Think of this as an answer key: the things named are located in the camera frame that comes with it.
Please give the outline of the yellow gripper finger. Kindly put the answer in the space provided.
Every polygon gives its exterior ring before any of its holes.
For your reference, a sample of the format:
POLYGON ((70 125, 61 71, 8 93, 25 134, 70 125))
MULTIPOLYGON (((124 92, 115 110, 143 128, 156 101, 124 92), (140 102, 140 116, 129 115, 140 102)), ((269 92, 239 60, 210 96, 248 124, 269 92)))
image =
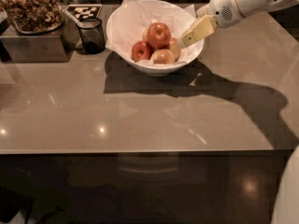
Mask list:
POLYGON ((206 37, 212 35, 218 24, 215 18, 211 15, 204 15, 197 19, 190 28, 188 28, 179 38, 178 45, 185 49, 206 37))

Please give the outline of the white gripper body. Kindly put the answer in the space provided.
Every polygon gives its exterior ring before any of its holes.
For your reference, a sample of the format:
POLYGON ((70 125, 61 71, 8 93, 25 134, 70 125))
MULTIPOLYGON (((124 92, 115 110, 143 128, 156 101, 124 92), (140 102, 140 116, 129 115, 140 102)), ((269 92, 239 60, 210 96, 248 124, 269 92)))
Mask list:
POLYGON ((230 27, 244 19, 241 0, 210 0, 207 5, 200 7, 196 14, 199 18, 210 15, 220 28, 230 27))

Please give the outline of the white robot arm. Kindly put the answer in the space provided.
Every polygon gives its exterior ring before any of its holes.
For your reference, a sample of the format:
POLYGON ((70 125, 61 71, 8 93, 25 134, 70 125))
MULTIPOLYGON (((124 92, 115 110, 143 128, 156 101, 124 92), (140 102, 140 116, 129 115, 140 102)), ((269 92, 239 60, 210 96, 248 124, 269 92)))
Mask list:
POLYGON ((233 26, 258 12, 277 11, 295 6, 299 0, 210 0, 197 11, 197 19, 178 39, 185 49, 212 35, 217 28, 233 26))

